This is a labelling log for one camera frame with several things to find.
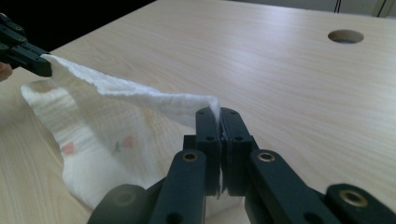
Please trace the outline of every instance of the wooden table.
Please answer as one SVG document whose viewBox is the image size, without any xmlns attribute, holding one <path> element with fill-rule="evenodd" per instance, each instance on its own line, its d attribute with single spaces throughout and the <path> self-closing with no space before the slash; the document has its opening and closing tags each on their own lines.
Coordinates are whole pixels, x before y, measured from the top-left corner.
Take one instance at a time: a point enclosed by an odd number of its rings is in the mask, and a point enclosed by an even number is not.
<svg viewBox="0 0 396 224">
<path fill-rule="evenodd" d="M 211 94 L 313 189 L 349 183 L 396 210 L 396 21 L 226 1 L 159 0 L 52 53 L 165 92 Z M 360 32 L 357 44 L 328 34 Z M 0 223 L 86 223 L 50 132 L 0 83 Z M 247 223 L 243 207 L 207 223 Z"/>
</svg>

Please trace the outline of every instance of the table surface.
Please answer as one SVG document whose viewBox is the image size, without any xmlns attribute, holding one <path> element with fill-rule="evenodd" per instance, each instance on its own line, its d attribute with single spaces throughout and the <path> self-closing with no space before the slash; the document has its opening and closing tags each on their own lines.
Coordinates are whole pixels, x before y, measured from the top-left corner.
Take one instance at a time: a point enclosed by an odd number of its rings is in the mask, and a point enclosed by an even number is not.
<svg viewBox="0 0 396 224">
<path fill-rule="evenodd" d="M 311 188 L 349 183 L 395 211 L 394 27 L 294 8 L 159 0 L 52 53 L 160 91 L 215 95 Z M 331 41 L 340 29 L 364 39 Z M 0 83 L 0 222 L 86 223 L 91 209 L 65 188 L 59 148 L 21 97 L 21 85 L 39 79 L 17 68 Z M 243 207 L 228 212 L 207 223 L 247 223 Z"/>
</svg>

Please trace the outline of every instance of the white cloth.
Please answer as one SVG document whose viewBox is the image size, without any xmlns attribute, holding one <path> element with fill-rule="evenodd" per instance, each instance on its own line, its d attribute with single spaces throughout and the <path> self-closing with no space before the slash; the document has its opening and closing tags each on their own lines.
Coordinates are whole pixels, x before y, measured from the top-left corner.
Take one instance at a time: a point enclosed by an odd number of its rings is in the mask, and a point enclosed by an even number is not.
<svg viewBox="0 0 396 224">
<path fill-rule="evenodd" d="M 52 77 L 25 84 L 21 93 L 59 144 L 65 185 L 92 209 L 118 185 L 147 189 L 164 178 L 183 135 L 194 134 L 197 110 L 210 106 L 219 118 L 214 96 L 163 93 L 55 55 L 42 57 Z M 206 216 L 239 202 L 208 198 Z"/>
</svg>

